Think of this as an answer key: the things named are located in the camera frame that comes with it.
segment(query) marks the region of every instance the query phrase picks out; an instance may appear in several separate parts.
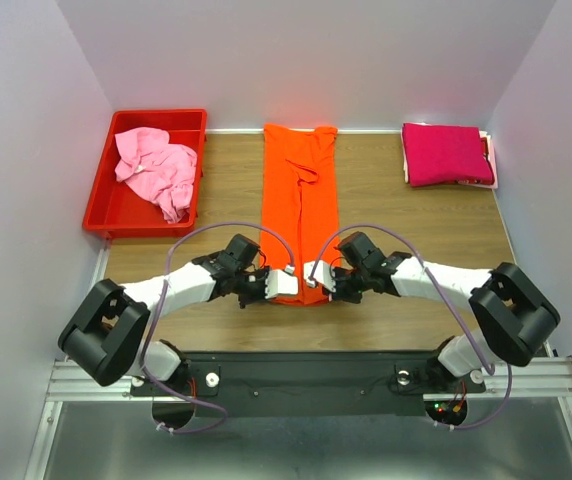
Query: magenta cloth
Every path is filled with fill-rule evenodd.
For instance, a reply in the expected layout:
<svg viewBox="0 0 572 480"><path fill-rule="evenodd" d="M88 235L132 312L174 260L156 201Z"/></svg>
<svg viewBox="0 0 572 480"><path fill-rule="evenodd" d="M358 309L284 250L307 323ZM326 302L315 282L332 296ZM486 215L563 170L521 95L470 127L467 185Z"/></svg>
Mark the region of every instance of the magenta cloth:
<svg viewBox="0 0 572 480"><path fill-rule="evenodd" d="M115 167L117 181L159 205L168 223L179 222L193 197L195 151L169 144L170 134L157 128L134 128L116 134L115 140L121 156Z"/></svg>
<svg viewBox="0 0 572 480"><path fill-rule="evenodd" d="M402 142L413 187L495 181L478 128L405 123Z"/></svg>

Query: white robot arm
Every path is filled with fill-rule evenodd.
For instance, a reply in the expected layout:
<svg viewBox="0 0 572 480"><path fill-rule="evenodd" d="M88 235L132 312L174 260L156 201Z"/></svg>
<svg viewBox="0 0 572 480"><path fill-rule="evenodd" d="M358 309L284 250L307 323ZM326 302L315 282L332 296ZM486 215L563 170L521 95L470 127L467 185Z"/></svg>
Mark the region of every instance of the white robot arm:
<svg viewBox="0 0 572 480"><path fill-rule="evenodd" d="M551 303L519 267L510 263L493 270L431 262L422 266L407 253L385 256L362 232L346 237L337 249L352 269L320 262L309 286L319 283L332 300L351 303L360 303L367 290L442 302L426 271L429 269L450 302L475 315L480 329L471 336L489 363L503 360L526 366L560 321ZM314 262L304 264L306 278L313 266ZM482 367L466 335L442 344L438 361L454 378Z"/></svg>
<svg viewBox="0 0 572 480"><path fill-rule="evenodd" d="M170 273L137 283L98 282L60 335L58 345L100 385L123 375L142 375L138 361L150 316L157 310L164 280L168 289L160 317L195 303L234 293L242 308L277 296L297 295L293 269L262 267L247 271L259 252L252 240L235 235L225 250L199 257ZM114 325L104 319L119 318ZM152 342L146 352L147 369L167 380L181 364L170 344Z"/></svg>

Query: orange garment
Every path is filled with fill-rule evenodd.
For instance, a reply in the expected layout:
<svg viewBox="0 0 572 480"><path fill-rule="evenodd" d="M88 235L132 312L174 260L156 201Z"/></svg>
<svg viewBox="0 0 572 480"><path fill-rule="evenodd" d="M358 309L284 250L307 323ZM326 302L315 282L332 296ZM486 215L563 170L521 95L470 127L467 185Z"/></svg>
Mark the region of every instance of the orange garment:
<svg viewBox="0 0 572 480"><path fill-rule="evenodd" d="M299 278L297 297L278 298L287 305L325 303L321 287L310 288L303 278L303 264L317 258L326 239L339 229L335 184L337 129L319 127L295 132L277 125L264 127L264 198L262 224L282 235L295 253ZM288 253L272 235L261 233L261 249L267 264L284 268ZM337 257L335 239L322 257Z"/></svg>

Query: black base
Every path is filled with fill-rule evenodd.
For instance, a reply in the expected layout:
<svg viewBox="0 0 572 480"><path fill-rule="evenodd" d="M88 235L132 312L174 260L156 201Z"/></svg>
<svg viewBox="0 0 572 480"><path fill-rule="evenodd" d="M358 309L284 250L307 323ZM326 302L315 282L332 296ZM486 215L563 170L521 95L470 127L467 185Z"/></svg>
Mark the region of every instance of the black base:
<svg viewBox="0 0 572 480"><path fill-rule="evenodd" d="M435 351L369 352L186 352L197 395L225 407L232 417L287 417L395 414L423 416L424 393L454 393L460 380L431 379L429 360ZM400 371L410 384L397 381ZM205 384L215 372L220 383ZM187 393L185 379L173 388ZM485 386L466 380L469 393ZM135 396L163 395L145 384ZM198 416L218 416L206 408Z"/></svg>

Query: wooden surface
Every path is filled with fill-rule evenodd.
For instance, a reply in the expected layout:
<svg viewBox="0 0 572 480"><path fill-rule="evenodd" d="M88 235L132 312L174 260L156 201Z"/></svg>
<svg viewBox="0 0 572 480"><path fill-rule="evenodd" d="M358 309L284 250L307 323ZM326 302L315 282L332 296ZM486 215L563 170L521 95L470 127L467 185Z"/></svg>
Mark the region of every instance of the wooden surface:
<svg viewBox="0 0 572 480"><path fill-rule="evenodd" d="M404 183L399 135L339 135L335 154L341 226L373 222L413 242L425 259L491 268L512 256L489 190L462 186L411 189ZM261 220L262 135L209 135L199 197L198 225ZM226 246L246 228L221 228L193 238L175 254L174 267ZM385 254L405 247L366 232ZM170 240L119 240L106 276L118 283L163 273ZM475 327L472 315L468 324ZM230 295L184 308L160 322L156 338L185 350L351 350L434 348L459 327L444 305L366 293L361 305L318 307L251 305Z"/></svg>

